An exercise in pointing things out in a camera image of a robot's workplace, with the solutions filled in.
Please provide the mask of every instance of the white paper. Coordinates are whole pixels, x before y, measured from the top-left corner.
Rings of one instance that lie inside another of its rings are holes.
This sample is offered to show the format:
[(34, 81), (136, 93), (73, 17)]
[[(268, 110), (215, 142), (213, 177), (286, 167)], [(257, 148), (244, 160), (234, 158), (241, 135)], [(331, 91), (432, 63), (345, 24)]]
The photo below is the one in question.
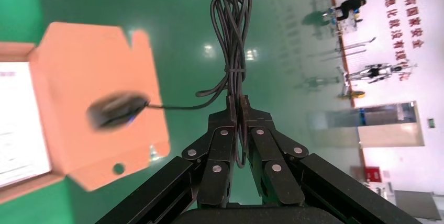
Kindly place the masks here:
[(0, 62), (0, 187), (50, 170), (29, 63)]

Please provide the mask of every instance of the open box lid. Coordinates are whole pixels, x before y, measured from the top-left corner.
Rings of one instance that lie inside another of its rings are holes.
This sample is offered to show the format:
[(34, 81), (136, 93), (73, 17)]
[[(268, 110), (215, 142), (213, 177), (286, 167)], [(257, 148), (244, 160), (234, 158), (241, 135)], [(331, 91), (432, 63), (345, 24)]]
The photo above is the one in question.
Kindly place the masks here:
[[(87, 191), (146, 168), (151, 148), (159, 156), (170, 151), (162, 109), (107, 131), (96, 131), (87, 119), (92, 102), (115, 92), (136, 91), (162, 104), (148, 36), (135, 31), (131, 44), (119, 27), (52, 23), (37, 48), (25, 45), (52, 170)], [(17, 45), (9, 45), (0, 55), (23, 60)], [(114, 172), (116, 164), (123, 173)]]

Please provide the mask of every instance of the green epoxy floor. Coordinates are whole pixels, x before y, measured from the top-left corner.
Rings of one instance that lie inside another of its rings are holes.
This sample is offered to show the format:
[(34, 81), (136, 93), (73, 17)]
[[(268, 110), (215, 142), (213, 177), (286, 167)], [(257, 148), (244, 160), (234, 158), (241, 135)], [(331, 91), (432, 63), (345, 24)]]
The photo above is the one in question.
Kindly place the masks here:
[[(340, 84), (318, 92), (298, 88), (307, 77), (338, 76), (338, 47), (328, 26), (302, 25), (304, 17), (331, 6), (329, 0), (253, 0), (247, 39), (245, 94), (251, 105), (272, 114), (279, 131), (350, 173), (360, 167), (355, 129), (329, 134), (324, 111), (350, 108), (336, 95)], [(196, 91), (213, 87), (224, 74), (223, 57), (209, 16), (210, 0), (0, 0), (0, 40), (39, 42), (53, 21), (121, 26), (130, 35), (145, 29), (151, 39), (165, 104), (195, 105)], [(200, 137), (207, 117), (224, 109), (223, 97), (199, 111), (168, 111), (171, 153), (137, 174), (94, 192), (70, 179), (0, 206), (1, 223), (97, 221), (168, 160)], [(319, 131), (326, 132), (320, 136)], [(231, 200), (259, 204), (249, 169), (236, 169)]]

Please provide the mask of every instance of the black mouse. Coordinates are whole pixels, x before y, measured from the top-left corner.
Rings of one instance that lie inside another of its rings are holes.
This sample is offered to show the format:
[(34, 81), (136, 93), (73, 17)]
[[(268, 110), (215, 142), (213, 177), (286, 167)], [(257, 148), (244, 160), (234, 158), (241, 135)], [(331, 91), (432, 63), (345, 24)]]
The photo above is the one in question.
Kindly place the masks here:
[(131, 122), (149, 100), (136, 92), (119, 92), (99, 99), (88, 107), (87, 115), (96, 129), (109, 129)]

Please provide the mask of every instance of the black cable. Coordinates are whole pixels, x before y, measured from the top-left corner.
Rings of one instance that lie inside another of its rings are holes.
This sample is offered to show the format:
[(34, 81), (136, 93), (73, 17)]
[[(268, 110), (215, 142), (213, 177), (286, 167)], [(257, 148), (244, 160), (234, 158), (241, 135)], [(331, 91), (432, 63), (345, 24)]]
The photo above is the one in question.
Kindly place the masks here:
[[(204, 104), (184, 106), (160, 106), (148, 105), (149, 108), (161, 108), (170, 110), (196, 110), (207, 107), (214, 102), (223, 90), (227, 90), (227, 96), (232, 96), (235, 102), (235, 110), (240, 112), (240, 97), (242, 95), (242, 82), (246, 78), (245, 66), (245, 39), (250, 24), (252, 0), (212, 0), (210, 15), (217, 40), (220, 43), (225, 58), (225, 75), (212, 89), (199, 91), (197, 97), (213, 95)], [(235, 127), (235, 135), (246, 141), (246, 136), (241, 127)], [(246, 143), (242, 144), (242, 158), (239, 156), (238, 142), (236, 141), (236, 163), (240, 168), (246, 162)]]

